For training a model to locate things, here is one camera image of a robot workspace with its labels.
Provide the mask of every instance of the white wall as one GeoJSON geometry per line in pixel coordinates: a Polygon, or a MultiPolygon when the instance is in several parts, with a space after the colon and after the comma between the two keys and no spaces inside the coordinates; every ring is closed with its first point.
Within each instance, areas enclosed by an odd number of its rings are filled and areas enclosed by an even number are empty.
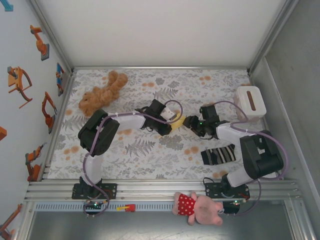
{"type": "Polygon", "coordinates": [[[74,66],[246,66],[285,0],[37,0],[74,66]]]}
{"type": "MultiPolygon", "coordinates": [[[[58,97],[56,85],[56,67],[59,62],[52,46],[49,59],[41,61],[36,47],[36,38],[30,33],[30,25],[39,24],[26,1],[10,0],[13,12],[5,12],[0,5],[0,127],[7,130],[7,136],[0,141],[0,224],[17,208],[25,197],[28,171],[25,154],[31,153],[44,142],[50,142],[51,135],[42,114],[42,101],[47,91],[58,111],[63,95],[58,97]],[[25,91],[31,102],[19,109],[25,100],[18,93],[9,90],[7,67],[21,67],[29,75],[32,87],[25,91]]],[[[40,37],[48,43],[45,35],[40,37]]],[[[22,78],[23,86],[27,80],[22,78]]],[[[47,104],[48,114],[54,111],[47,104]]],[[[35,161],[40,163],[47,155],[49,144],[35,161]]]]}

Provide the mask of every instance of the brown teddy bear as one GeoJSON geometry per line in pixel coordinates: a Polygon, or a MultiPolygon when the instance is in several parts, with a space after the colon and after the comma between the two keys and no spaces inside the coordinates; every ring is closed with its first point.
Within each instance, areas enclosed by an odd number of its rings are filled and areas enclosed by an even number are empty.
{"type": "Polygon", "coordinates": [[[86,117],[91,117],[94,112],[102,107],[108,107],[111,102],[119,98],[119,91],[128,82],[128,76],[116,71],[109,72],[108,84],[102,88],[95,86],[92,91],[86,92],[79,102],[79,109],[86,117]]]}

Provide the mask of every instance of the red polka dot dress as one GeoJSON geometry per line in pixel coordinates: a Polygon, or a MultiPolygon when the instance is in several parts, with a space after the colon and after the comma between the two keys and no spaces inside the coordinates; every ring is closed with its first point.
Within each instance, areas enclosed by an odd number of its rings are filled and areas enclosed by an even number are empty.
{"type": "Polygon", "coordinates": [[[196,201],[191,197],[180,194],[178,199],[178,214],[183,216],[190,216],[194,214],[194,207],[196,201]]]}

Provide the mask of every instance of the metal rail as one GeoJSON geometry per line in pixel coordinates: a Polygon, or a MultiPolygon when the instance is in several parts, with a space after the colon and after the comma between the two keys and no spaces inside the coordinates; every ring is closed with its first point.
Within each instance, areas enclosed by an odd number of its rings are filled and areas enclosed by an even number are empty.
{"type": "Polygon", "coordinates": [[[23,218],[18,231],[13,236],[12,240],[27,240],[30,229],[32,228],[32,222],[35,214],[36,204],[34,202],[23,204],[23,218]]]}
{"type": "Polygon", "coordinates": [[[285,200],[284,205],[291,227],[292,238],[296,240],[315,240],[316,235],[304,202],[290,199],[285,200]]]}
{"type": "Polygon", "coordinates": [[[298,4],[299,0],[286,0],[283,4],[282,9],[280,10],[278,16],[276,17],[270,31],[268,32],[267,36],[265,37],[260,49],[258,50],[257,54],[255,55],[250,67],[249,73],[251,74],[256,67],[258,66],[260,60],[268,53],[270,47],[276,40],[278,34],[282,30],[283,26],[286,24],[288,18],[290,17],[291,13],[295,9],[296,5],[298,4]]]}
{"type": "Polygon", "coordinates": [[[75,66],[74,70],[103,69],[189,69],[189,70],[246,70],[245,66],[75,66]]]}
{"type": "MultiPolygon", "coordinates": [[[[25,202],[83,202],[71,199],[74,184],[79,180],[44,179],[41,182],[31,182],[25,194],[25,202]]],[[[103,183],[117,183],[117,198],[112,201],[172,201],[175,192],[189,195],[195,191],[205,195],[202,180],[103,180],[103,183]]],[[[262,181],[261,200],[300,199],[301,193],[294,181],[262,181]]],[[[256,183],[249,185],[251,200],[259,194],[256,183]]],[[[219,198],[217,201],[233,201],[234,199],[219,198]]]]}

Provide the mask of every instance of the teddy bear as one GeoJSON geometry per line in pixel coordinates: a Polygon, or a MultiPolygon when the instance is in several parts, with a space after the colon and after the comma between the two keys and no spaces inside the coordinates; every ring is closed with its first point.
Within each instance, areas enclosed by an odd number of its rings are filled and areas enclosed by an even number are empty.
{"type": "Polygon", "coordinates": [[[108,74],[108,83],[100,88],[95,86],[92,91],[86,92],[79,102],[79,109],[86,117],[91,117],[94,112],[102,107],[108,107],[111,102],[119,98],[119,91],[128,82],[128,76],[111,71],[108,74]]]}
{"type": "Polygon", "coordinates": [[[195,220],[203,225],[217,225],[223,223],[221,217],[218,216],[224,208],[221,202],[215,202],[210,197],[197,194],[193,191],[191,197],[181,192],[174,194],[174,206],[172,213],[174,215],[188,216],[188,224],[195,224],[195,220]]]}

